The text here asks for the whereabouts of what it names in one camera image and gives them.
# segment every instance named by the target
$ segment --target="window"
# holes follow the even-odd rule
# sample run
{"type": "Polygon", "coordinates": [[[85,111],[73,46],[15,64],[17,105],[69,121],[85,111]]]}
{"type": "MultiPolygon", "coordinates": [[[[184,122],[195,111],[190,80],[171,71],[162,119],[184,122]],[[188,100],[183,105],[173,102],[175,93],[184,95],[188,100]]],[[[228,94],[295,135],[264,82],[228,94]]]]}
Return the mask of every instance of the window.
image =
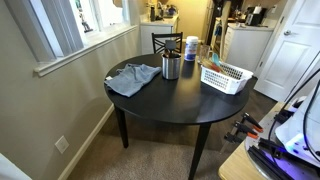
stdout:
{"type": "Polygon", "coordinates": [[[52,63],[130,27],[128,0],[5,0],[37,61],[52,63]]]}

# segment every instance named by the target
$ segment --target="wooden chair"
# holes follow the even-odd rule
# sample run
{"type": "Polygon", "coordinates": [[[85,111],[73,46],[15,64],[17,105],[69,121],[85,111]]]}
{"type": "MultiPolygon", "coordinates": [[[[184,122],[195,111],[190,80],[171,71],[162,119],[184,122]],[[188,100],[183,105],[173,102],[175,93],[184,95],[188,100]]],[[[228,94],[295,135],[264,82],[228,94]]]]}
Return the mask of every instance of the wooden chair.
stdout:
{"type": "Polygon", "coordinates": [[[173,34],[154,34],[152,33],[153,53],[160,53],[165,50],[165,40],[174,40],[177,43],[177,47],[174,52],[181,53],[182,49],[182,37],[183,33],[173,34]]]}

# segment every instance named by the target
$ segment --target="white cabinet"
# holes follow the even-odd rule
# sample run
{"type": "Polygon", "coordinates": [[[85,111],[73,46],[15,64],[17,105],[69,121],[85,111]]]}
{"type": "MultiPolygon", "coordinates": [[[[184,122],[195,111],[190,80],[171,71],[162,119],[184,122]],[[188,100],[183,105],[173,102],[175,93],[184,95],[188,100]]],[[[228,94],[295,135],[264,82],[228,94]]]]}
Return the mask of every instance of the white cabinet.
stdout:
{"type": "Polygon", "coordinates": [[[222,61],[255,72],[273,28],[228,25],[222,61]]]}
{"type": "Polygon", "coordinates": [[[178,16],[163,21],[142,21],[141,26],[141,50],[142,54],[153,54],[152,36],[155,34],[171,34],[177,32],[178,16]]]}

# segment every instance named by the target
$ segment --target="folded towel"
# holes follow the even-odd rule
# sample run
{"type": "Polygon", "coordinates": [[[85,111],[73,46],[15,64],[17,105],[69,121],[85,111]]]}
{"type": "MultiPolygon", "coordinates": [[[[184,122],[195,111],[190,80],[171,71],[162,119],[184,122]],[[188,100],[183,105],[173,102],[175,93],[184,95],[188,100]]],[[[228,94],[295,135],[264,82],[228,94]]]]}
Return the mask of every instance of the folded towel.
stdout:
{"type": "Polygon", "coordinates": [[[137,93],[142,86],[149,83],[152,78],[161,71],[161,67],[150,67],[145,64],[126,64],[124,69],[118,69],[119,75],[105,83],[115,92],[131,97],[137,93]]]}

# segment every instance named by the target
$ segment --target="white laundry basket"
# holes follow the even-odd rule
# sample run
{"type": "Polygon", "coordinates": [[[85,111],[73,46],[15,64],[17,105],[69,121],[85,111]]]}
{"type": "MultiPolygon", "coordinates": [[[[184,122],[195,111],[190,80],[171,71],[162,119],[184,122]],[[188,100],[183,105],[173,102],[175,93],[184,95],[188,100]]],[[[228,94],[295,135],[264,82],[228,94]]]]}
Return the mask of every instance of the white laundry basket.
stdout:
{"type": "Polygon", "coordinates": [[[236,94],[241,91],[253,75],[251,71],[224,62],[220,62],[220,64],[229,76],[201,66],[201,82],[226,94],[236,94]]]}

